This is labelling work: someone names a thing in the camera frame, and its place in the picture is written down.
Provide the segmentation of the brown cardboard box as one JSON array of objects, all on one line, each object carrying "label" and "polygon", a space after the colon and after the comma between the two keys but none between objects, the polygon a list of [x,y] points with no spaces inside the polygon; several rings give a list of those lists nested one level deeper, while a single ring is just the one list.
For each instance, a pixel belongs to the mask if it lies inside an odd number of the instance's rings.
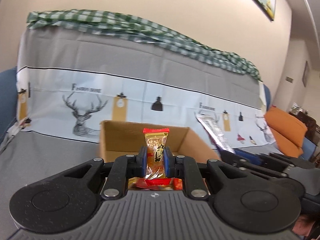
[{"label": "brown cardboard box", "polygon": [[173,155],[192,157],[198,163],[220,159],[216,150],[207,145],[191,128],[161,126],[124,121],[100,123],[99,157],[112,162],[127,154],[137,155],[146,147],[146,174],[131,178],[128,188],[139,190],[181,190],[182,180],[165,175],[164,150]]}]

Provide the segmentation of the orange pillow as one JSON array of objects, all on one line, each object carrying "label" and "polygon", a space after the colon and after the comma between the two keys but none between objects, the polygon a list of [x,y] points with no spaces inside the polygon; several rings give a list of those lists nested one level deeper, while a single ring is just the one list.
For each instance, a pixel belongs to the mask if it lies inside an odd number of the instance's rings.
[{"label": "orange pillow", "polygon": [[303,140],[307,132],[303,122],[273,106],[265,113],[264,118],[282,154],[294,158],[303,154]]}]

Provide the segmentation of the red gold snack packet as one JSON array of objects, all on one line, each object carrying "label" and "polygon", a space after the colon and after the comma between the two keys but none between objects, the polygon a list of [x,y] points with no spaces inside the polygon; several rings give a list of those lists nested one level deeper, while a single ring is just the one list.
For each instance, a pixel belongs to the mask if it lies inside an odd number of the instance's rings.
[{"label": "red gold snack packet", "polygon": [[163,151],[170,132],[169,128],[144,128],[143,133],[147,147],[147,163],[145,179],[165,178]]}]

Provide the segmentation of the dark wooden side cabinet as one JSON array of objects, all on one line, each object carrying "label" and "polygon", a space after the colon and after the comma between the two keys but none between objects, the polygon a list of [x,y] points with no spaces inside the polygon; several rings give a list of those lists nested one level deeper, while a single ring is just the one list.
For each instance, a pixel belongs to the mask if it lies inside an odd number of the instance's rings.
[{"label": "dark wooden side cabinet", "polygon": [[302,123],[306,125],[307,132],[305,134],[305,137],[310,141],[313,141],[313,137],[316,133],[316,127],[317,127],[316,120],[301,111],[299,111],[297,114],[294,114],[292,112],[290,112],[289,114],[296,117],[298,120],[300,120]]}]

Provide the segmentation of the blue sofa cushion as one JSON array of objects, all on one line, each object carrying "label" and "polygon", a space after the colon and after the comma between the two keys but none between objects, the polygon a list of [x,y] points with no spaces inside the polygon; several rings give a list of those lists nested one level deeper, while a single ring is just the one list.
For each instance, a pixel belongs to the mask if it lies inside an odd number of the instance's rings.
[{"label": "blue sofa cushion", "polygon": [[16,70],[11,68],[1,72],[0,79],[0,133],[3,142],[7,130],[16,122],[17,87]]}]

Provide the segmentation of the orange red snack packet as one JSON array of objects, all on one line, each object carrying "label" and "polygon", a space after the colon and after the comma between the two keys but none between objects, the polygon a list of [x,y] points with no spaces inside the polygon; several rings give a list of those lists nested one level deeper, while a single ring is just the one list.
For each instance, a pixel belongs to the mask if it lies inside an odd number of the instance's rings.
[{"label": "orange red snack packet", "polygon": [[129,179],[127,188],[129,190],[180,191],[183,190],[183,182],[178,178],[159,178],[148,180],[134,177]]}]

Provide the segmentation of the silver foil snack packet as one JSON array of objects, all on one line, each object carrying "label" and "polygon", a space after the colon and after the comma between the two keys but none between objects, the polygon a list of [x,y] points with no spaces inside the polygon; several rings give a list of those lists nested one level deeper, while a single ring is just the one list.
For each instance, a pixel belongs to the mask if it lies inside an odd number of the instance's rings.
[{"label": "silver foil snack packet", "polygon": [[235,154],[235,150],[233,150],[227,138],[225,137],[222,129],[212,116],[196,113],[195,118],[208,133],[211,141],[216,146],[219,152],[227,151],[229,153]]}]

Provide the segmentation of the green checkered cloth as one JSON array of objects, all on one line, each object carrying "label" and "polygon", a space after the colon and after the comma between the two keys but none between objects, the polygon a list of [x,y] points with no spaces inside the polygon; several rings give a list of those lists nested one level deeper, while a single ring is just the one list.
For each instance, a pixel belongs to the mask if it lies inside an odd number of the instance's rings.
[{"label": "green checkered cloth", "polygon": [[211,48],[170,28],[134,15],[88,9],[32,11],[28,14],[27,25],[30,29],[61,27],[153,44],[213,67],[249,75],[261,81],[257,67],[238,54]]}]

